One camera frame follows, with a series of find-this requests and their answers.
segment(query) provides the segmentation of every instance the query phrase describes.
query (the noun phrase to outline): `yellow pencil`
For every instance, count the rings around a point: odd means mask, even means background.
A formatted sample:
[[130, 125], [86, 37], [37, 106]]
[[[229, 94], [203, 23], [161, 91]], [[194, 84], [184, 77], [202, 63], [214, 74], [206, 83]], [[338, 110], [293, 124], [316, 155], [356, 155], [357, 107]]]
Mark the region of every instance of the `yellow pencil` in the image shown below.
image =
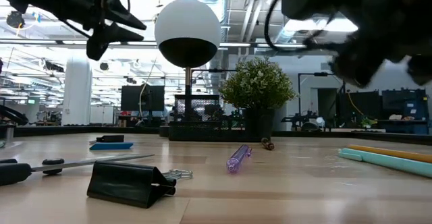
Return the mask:
[[370, 147], [370, 146], [359, 146], [359, 145], [349, 145], [348, 148], [354, 149], [354, 150], [362, 150], [365, 152], [383, 154], [383, 155], [392, 156], [392, 157], [400, 157], [403, 159], [410, 159], [410, 160], [415, 160], [415, 161], [432, 163], [432, 155], [413, 153], [413, 152], [404, 152], [401, 150], [388, 150], [388, 149], [375, 148], [375, 147]]

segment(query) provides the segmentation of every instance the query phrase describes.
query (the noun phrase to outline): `purple marker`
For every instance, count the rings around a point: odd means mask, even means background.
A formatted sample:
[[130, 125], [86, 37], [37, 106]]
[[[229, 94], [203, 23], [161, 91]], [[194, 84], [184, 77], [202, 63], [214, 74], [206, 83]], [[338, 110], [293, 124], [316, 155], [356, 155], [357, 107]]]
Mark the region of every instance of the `purple marker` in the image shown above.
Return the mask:
[[242, 164], [244, 156], [250, 156], [252, 149], [248, 145], [242, 145], [227, 161], [227, 170], [230, 173], [237, 173]]

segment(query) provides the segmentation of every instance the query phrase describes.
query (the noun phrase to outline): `white spherical lamp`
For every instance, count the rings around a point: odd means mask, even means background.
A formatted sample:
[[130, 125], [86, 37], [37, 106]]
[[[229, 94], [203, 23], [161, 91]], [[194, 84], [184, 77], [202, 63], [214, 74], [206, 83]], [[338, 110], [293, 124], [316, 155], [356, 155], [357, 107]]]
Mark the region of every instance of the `white spherical lamp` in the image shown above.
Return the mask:
[[208, 5], [176, 0], [157, 17], [155, 37], [169, 62], [179, 67], [199, 67], [215, 56], [221, 42], [221, 24]]

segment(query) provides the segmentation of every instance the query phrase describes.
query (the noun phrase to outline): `black monitor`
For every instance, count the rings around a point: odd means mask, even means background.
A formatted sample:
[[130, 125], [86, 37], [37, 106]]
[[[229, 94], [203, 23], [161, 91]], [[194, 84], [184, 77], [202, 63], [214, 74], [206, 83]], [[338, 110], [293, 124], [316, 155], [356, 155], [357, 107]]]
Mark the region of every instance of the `black monitor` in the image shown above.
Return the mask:
[[[140, 110], [140, 93], [142, 86], [122, 86], [121, 107], [122, 111]], [[147, 85], [141, 97], [142, 111], [164, 111], [165, 110], [165, 86]]]
[[337, 103], [339, 116], [349, 117], [353, 112], [359, 114], [356, 108], [368, 117], [381, 119], [379, 92], [351, 92], [350, 97], [348, 97], [348, 93], [339, 95], [339, 102]]

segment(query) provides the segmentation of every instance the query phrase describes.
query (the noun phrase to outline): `white column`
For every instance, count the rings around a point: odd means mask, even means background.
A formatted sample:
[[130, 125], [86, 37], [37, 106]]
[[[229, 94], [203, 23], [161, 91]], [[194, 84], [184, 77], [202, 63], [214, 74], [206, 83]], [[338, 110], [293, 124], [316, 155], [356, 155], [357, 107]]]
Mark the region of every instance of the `white column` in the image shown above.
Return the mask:
[[62, 125], [88, 125], [92, 94], [92, 68], [84, 53], [74, 53], [66, 64]]
[[28, 121], [30, 123], [34, 123], [38, 121], [37, 113], [39, 112], [39, 101], [40, 98], [36, 97], [29, 97], [27, 101], [27, 107], [26, 107], [26, 117], [28, 118]]

